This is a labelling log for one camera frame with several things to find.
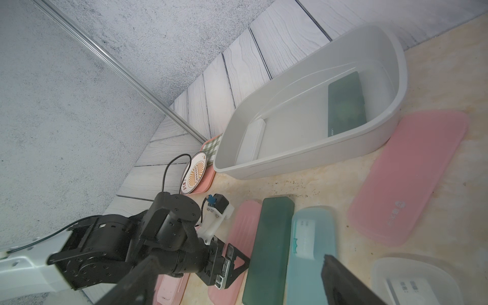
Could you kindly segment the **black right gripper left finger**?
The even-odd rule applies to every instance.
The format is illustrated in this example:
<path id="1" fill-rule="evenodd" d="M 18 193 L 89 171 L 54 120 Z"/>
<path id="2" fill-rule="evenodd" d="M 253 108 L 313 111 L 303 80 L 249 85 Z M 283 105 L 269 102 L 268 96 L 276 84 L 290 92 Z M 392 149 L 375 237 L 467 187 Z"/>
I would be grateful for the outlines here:
<path id="1" fill-rule="evenodd" d="M 153 303 L 155 287 L 161 264 L 150 255 L 127 274 L 96 304 L 148 304 Z"/>

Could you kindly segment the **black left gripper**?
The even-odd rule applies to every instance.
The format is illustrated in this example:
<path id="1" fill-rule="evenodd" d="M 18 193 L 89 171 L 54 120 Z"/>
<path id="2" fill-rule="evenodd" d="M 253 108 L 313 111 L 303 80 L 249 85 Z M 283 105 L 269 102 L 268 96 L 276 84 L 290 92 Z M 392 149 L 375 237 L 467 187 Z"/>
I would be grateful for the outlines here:
<path id="1" fill-rule="evenodd" d="M 228 289 L 235 280 L 249 269 L 250 258 L 241 250 L 229 243 L 213 237 L 209 245 L 199 238 L 203 250 L 202 269 L 197 276 L 207 286 L 217 289 Z"/>

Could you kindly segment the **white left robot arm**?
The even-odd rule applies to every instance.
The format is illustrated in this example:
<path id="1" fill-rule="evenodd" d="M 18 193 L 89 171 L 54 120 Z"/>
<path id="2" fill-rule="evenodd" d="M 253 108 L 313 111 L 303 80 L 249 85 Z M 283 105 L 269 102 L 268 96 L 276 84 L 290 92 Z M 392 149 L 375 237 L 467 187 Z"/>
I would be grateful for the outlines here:
<path id="1" fill-rule="evenodd" d="M 214 233 L 231 212 L 221 194 L 204 199 L 162 191 L 130 217 L 89 216 L 27 245 L 1 248 L 1 299 L 108 283 L 101 304 L 151 304 L 161 275 L 194 273 L 207 286 L 229 288 L 250 258 Z"/>

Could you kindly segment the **grey plastic storage box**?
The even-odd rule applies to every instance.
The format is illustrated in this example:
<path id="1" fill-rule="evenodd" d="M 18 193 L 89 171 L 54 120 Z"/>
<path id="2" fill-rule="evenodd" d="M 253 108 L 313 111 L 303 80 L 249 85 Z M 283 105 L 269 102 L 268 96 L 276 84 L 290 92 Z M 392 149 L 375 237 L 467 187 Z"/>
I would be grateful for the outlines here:
<path id="1" fill-rule="evenodd" d="M 328 136 L 328 87 L 357 71 L 367 123 Z M 399 38 L 387 26 L 353 29 L 261 86 L 237 107 L 213 167 L 247 180 L 367 155 L 392 136 L 407 89 Z"/>

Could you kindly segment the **teal pencil case with label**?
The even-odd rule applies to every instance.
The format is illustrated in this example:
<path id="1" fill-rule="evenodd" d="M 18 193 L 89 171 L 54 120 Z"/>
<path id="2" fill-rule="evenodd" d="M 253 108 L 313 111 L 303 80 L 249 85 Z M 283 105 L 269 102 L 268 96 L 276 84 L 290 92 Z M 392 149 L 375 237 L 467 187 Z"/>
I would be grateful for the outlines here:
<path id="1" fill-rule="evenodd" d="M 293 215 L 287 266 L 287 304 L 327 304 L 322 282 L 324 256 L 337 255 L 335 222 L 325 207 Z"/>

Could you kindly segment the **translucent pink pencil case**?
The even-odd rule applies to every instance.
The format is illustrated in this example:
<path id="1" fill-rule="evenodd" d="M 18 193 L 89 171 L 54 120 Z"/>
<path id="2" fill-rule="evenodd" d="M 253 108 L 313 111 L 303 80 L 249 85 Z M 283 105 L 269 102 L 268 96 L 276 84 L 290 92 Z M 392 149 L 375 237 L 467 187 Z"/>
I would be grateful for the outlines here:
<path id="1" fill-rule="evenodd" d="M 468 115 L 461 111 L 405 116 L 350 205 L 350 225 L 383 245 L 405 243 L 469 124 Z"/>

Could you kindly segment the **dark green pencil case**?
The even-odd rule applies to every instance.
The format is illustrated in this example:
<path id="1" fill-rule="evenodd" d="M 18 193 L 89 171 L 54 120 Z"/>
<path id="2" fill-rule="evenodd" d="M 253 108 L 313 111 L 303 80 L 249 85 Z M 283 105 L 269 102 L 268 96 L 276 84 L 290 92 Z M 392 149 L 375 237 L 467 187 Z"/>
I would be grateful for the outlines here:
<path id="1" fill-rule="evenodd" d="M 365 100 L 357 71 L 328 87 L 328 136 L 332 137 L 367 123 Z"/>
<path id="2" fill-rule="evenodd" d="M 294 209 L 289 197 L 264 199 L 243 304 L 283 304 Z"/>

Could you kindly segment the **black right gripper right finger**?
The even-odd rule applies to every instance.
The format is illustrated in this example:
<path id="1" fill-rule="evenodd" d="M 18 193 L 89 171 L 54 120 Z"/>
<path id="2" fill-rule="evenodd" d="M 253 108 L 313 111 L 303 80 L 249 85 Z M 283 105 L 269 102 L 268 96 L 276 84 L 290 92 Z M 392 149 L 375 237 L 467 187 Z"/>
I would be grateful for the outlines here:
<path id="1" fill-rule="evenodd" d="M 332 255 L 324 255 L 321 278 L 328 304 L 386 305 Z"/>

